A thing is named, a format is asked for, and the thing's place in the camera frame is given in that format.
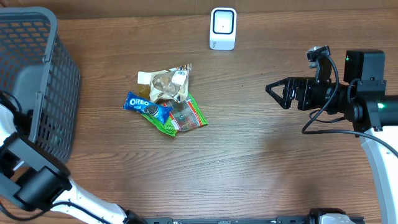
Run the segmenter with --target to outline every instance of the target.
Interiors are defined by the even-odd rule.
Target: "gray plastic basket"
[[[80,73],[57,35],[50,10],[0,9],[0,90],[13,94],[23,113],[33,110],[29,139],[66,162],[72,152]]]

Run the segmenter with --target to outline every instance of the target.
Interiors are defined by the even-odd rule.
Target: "food wrapper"
[[[170,116],[170,111],[172,110],[171,107],[160,106],[155,103],[151,103],[144,98],[134,95],[132,92],[129,92],[127,95],[123,109],[137,111],[140,114],[151,116],[151,118],[156,119],[161,124],[166,123]]]
[[[188,97],[188,79],[191,64],[158,72],[138,72],[138,84],[150,85],[149,98],[156,103],[162,100],[174,100],[177,103]]]
[[[170,100],[164,103],[163,106],[172,108],[170,118],[165,124],[146,114],[142,115],[165,134],[175,136],[177,131],[188,131],[208,124],[195,99],[189,93],[185,101],[176,103]]]

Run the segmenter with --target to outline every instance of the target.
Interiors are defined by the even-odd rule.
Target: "oreo package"
[[[127,95],[126,103],[123,106],[125,110],[137,111],[142,114],[152,115],[154,118],[158,119],[162,124],[165,124],[170,116],[170,111],[173,108],[160,106],[155,103],[150,102],[144,98],[136,96],[132,92]]]

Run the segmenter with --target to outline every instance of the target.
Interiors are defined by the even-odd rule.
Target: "wood grain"
[[[397,8],[396,0],[0,0],[7,7],[42,6],[62,19],[209,15],[215,7],[239,13]]]
[[[359,140],[301,135],[308,111],[283,110],[264,88],[314,76],[304,53],[328,44],[341,81],[346,49],[384,50],[387,94],[398,94],[397,20],[395,9],[239,14],[230,52],[209,50],[208,16],[60,21],[82,77],[68,167],[86,190],[143,217],[267,218],[338,207],[380,223]],[[209,126],[171,138],[122,109],[138,71],[185,63]],[[55,222],[78,223],[56,213],[31,223]]]

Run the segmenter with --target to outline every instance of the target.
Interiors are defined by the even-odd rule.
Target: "wooden table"
[[[327,44],[341,81],[346,49],[384,50],[387,94],[398,94],[397,21],[397,9],[239,14],[230,52],[209,50],[209,16],[59,21],[82,77],[68,167],[86,190],[143,217],[269,218],[338,207],[380,223],[359,139],[302,135],[308,111],[297,103],[283,110],[264,88],[314,76],[305,52]],[[138,71],[185,63],[208,126],[171,138],[122,109]],[[79,222],[48,213],[31,223]]]

